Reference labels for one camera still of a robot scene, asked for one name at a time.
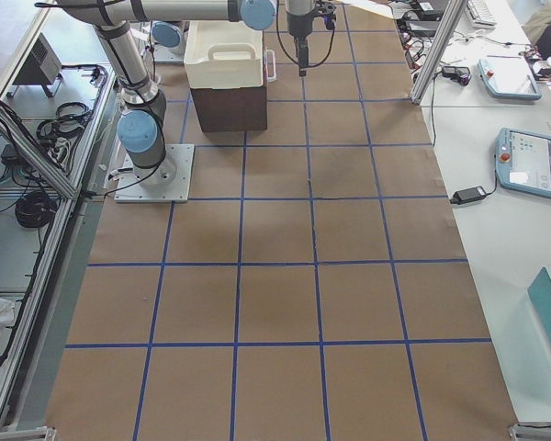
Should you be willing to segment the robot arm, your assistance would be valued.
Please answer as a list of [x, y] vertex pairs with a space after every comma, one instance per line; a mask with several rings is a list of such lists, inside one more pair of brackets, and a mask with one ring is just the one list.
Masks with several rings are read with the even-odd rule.
[[58, 8], [93, 27], [121, 85], [128, 109], [117, 135], [133, 164], [137, 181], [154, 185], [175, 175], [163, 136], [166, 98], [151, 79], [131, 33], [131, 23], [152, 20], [242, 22], [253, 30], [276, 18], [273, 1], [52, 1], [37, 8]]

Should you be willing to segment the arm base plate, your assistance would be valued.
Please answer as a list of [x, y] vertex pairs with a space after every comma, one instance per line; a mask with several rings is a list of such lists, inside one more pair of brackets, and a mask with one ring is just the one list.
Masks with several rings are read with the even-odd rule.
[[134, 173], [131, 159], [124, 153], [122, 168], [128, 167], [129, 171], [120, 174], [120, 190], [113, 194], [114, 200], [118, 203], [187, 202], [194, 154], [193, 144], [167, 144], [164, 162], [141, 182], [148, 173], [141, 169]]

